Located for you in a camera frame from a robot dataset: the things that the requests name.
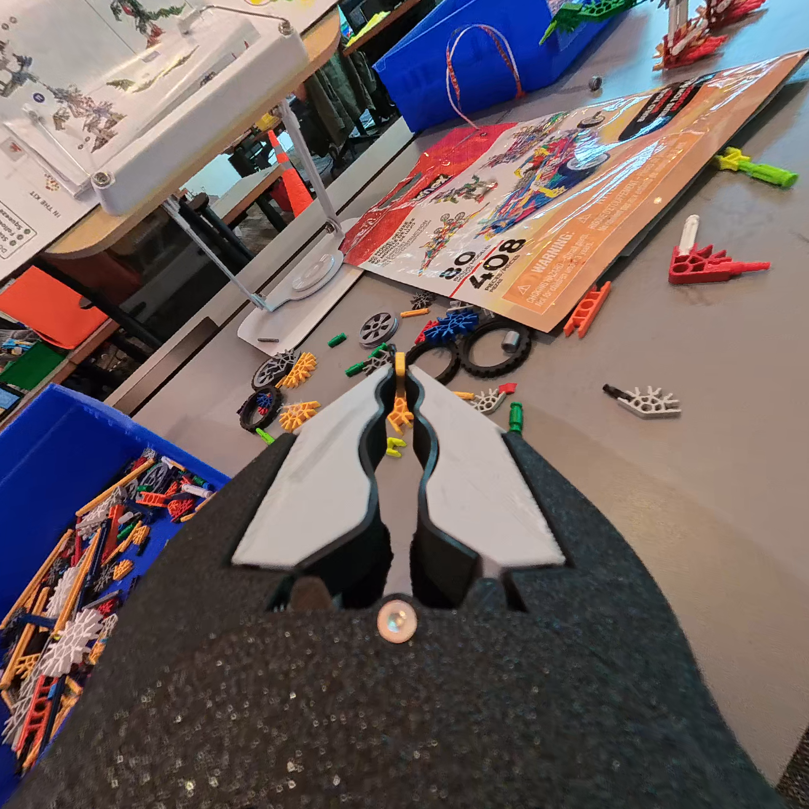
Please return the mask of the light blue book stand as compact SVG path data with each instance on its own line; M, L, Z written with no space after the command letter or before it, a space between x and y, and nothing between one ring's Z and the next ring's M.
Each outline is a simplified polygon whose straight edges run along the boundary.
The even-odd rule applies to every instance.
M276 311L288 302L302 300L314 295L315 292L326 286L337 275L345 263L345 255L340 249L345 233L338 221L337 211L312 161L298 120L286 100L282 100L278 104L276 114L281 117L285 129L295 145L295 151L305 167L316 199L326 215L324 225L326 235L319 242L319 248L322 251L321 255L316 255L314 259L306 259L298 267L297 274L293 276L292 280L281 284L280 292L273 292L268 298L263 298L257 293L249 291L213 251L205 245L203 239L197 235L188 220L181 214L180 204L176 198L171 197L162 205L171 219L203 250L217 268L228 277L229 281L235 284L254 306L266 312Z

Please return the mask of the blue container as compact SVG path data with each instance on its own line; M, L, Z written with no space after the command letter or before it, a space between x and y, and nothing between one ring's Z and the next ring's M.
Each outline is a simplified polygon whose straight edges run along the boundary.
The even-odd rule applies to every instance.
M118 410L62 386L46 387L2 429L2 613L14 611L41 564L54 551L76 511L123 477L142 452L153 449L219 491L226 474ZM180 807L185 788L152 797L158 767L172 764L161 743L148 743L143 759L117 762L120 724L140 706L140 696L163 667L227 624L235 574L224 560L222 541L200 539L193 522L158 516L147 550L129 549L134 571L107 590L120 591L120 637L90 680L89 693L66 721L49 753L24 779L14 774L13 755L2 750L2 802L7 807Z

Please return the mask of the grey wheel hub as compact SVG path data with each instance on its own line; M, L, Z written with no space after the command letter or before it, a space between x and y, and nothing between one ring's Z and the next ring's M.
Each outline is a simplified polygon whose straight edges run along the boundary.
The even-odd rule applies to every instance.
M374 348L392 337L399 326L399 318L390 311L370 316L359 329L359 343L363 348Z

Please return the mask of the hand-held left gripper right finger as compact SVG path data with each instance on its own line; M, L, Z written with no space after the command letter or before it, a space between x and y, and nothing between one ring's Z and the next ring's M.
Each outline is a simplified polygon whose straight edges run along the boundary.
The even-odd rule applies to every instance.
M424 370L413 367L423 397L418 415L438 442L426 482L437 529L474 551L482 573L559 567L565 556L514 462L505 432Z

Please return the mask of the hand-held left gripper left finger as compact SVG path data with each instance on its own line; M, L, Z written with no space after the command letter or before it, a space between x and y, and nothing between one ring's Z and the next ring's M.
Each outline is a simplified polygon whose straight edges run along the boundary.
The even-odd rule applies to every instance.
M386 366L298 428L233 565L301 569L369 523L378 508L375 471L385 456L395 393L395 371Z

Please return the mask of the white instruction sheet board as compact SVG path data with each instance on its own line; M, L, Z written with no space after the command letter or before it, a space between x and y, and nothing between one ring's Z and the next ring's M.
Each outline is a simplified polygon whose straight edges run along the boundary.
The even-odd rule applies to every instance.
M337 2L332 2L332 9L326 11L303 36L311 63L298 83L328 60L336 49L340 38L337 5ZM217 155L225 151L237 136ZM9 159L3 150L3 141L1 161L2 279L5 279L23 268L29 260L45 253L81 219L101 206L91 184L92 175L89 187L73 197L65 188L57 187L54 179L34 159ZM128 217L137 222L148 213L137 210L134 214L112 217L114 222L126 221Z

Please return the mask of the white book holder frame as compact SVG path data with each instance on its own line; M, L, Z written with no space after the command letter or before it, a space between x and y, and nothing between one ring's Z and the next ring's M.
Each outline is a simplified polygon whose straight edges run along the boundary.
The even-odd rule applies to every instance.
M159 67L123 90L124 145L92 175L102 210L148 213L280 101L311 59L305 32L332 2L190 2Z

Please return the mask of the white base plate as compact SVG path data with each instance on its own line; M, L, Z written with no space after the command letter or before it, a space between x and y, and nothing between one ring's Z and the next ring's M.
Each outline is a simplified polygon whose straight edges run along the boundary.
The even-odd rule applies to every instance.
M268 291L265 298L268 298L273 292L280 292L281 284L291 281L297 274L298 267L306 259L314 259L316 255L321 255L319 242L325 235L326 231ZM238 327L238 338L267 355L297 348L361 276L362 270L349 264L345 257L345 263L337 275L314 295L288 302L273 312L255 308ZM281 342L277 345L263 345L258 343L256 338L280 338Z

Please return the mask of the colourful construction toy model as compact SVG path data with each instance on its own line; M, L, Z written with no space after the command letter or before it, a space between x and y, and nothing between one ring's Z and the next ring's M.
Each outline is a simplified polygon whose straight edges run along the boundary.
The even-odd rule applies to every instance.
M639 1L562 3L553 13L539 45L556 32L574 33L585 24L604 23L629 11ZM667 34L655 49L654 70L672 70L692 65L715 54L727 41L722 30L759 12L764 1L704 1L689 13L688 1L661 1L667 9Z

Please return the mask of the small yellow fan connector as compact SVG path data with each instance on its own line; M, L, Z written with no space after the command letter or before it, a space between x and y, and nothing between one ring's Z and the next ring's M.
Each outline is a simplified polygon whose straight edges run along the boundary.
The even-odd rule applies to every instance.
M405 430L413 426L413 413L410 411L406 391L407 363L405 353L396 352L393 367L396 377L396 391L393 406L387 420L397 436L401 438L404 436Z

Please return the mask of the pile of colourful toy pieces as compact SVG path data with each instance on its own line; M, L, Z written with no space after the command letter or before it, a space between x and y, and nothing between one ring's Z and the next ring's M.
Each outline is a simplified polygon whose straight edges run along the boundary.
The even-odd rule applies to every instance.
M33 768L74 711L137 583L222 486L143 448L46 531L34 571L2 608L2 768L13 779Z

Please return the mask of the grey wheel with tire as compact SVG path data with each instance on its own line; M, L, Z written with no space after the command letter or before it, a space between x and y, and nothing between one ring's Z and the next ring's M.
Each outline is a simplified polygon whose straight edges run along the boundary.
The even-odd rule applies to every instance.
M254 391L275 386L286 377L298 360L298 353L293 349L279 351L264 361L252 377L251 386Z

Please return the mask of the printed toy packaging bag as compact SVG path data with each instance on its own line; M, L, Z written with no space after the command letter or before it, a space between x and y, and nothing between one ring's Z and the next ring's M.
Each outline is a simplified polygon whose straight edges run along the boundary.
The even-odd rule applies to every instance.
M453 129L352 226L346 261L549 332L806 59Z

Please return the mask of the orange ladder connector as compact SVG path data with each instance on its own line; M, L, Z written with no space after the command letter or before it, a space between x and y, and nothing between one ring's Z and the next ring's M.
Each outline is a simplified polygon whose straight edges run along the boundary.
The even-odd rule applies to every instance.
M606 298L608 298L611 289L612 282L605 281L601 287L594 284L592 288L587 291L564 325L563 333L567 338L574 332L576 332L580 339L585 337L588 330L592 327Z

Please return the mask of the orange traffic cone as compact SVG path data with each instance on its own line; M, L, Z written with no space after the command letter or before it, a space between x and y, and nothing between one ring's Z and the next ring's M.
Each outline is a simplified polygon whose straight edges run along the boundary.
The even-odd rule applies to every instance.
M266 134L275 152L278 166L284 170L281 174L281 182L287 194L289 209L294 217L298 217L311 204L311 193L281 146L273 129L268 129Z

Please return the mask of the open instruction booklet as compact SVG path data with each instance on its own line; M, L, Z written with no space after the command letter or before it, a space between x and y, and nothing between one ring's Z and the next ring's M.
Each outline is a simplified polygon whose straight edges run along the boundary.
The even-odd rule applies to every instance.
M245 54L206 2L2 2L2 141L77 197L91 175Z

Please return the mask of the light grey fan connector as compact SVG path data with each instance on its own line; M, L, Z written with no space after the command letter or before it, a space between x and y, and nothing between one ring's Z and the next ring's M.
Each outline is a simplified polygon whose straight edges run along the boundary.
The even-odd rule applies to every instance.
M682 414L680 401L672 392L648 386L645 391L636 387L632 391L622 391L616 403L625 410L645 420L678 418Z

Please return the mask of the green storage box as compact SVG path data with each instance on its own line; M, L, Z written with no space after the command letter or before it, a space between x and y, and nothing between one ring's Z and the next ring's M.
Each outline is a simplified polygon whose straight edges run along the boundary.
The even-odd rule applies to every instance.
M11 362L1 374L1 385L20 391L36 388L66 359L64 351L41 341Z

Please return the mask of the red white tear strip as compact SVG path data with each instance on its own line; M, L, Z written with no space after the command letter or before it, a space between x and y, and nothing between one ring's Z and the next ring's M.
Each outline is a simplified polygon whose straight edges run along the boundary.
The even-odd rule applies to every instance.
M524 94L520 69L508 39L489 24L452 32L446 48L445 85L451 111L471 130L473 116Z

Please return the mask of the black rubber tire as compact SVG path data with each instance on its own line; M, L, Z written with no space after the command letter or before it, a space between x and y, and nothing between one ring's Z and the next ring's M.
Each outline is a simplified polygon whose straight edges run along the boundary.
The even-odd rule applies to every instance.
M284 405L284 395L281 390L278 390L274 387L263 388L258 391L272 391L278 393L278 409L275 413L270 413L268 417L261 417L257 410L256 410L256 394L257 391L253 391L252 394L245 400L243 405L238 409L239 415L239 424L248 432L254 432L254 428L261 428L265 430L272 421L277 417L279 410Z
M425 340L411 347L405 355L408 377L410 379L415 378L415 369L417 369L416 361L432 351L444 352L447 355L447 363L440 372L433 377L435 381L441 385L447 385L455 378L460 369L460 349L454 340L446 342Z
M471 359L471 352L475 344L492 331L514 331L518 335L515 351L506 358L492 366L481 366ZM503 318L491 319L479 324L469 334L458 340L460 366L472 376L479 379L492 379L510 374L517 370L528 359L531 353L532 329Z

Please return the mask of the blue storage bin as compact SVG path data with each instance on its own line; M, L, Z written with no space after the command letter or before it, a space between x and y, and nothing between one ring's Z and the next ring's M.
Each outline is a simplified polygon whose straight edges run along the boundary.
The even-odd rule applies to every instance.
M446 48L452 32L471 24L489 24L514 51L524 94L555 83L589 49L613 20L585 24L574 33L553 33L539 45L553 15L544 1L441 2L374 68L413 132L459 118L451 111L445 85Z

